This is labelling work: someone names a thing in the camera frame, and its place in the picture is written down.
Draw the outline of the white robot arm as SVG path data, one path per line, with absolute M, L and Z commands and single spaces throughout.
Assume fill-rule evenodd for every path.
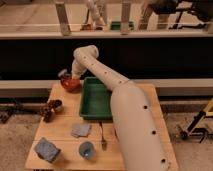
M 146 93 L 101 63 L 95 45 L 76 48 L 73 56 L 74 76 L 89 70 L 111 91 L 110 109 L 126 171 L 169 171 Z

